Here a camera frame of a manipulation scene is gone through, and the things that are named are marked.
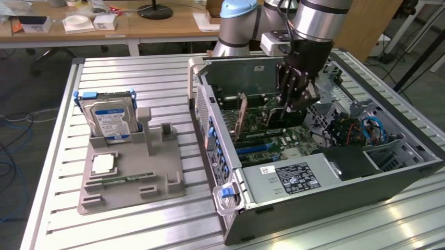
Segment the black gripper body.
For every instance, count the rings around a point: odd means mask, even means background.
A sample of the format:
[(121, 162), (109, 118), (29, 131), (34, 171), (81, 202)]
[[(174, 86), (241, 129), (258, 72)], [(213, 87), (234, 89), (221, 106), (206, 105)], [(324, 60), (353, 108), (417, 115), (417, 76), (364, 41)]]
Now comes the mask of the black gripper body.
[(319, 76), (328, 61), (335, 41), (316, 42), (312, 40), (293, 40), (290, 42), (290, 54), (285, 56), (285, 62), (309, 77)]

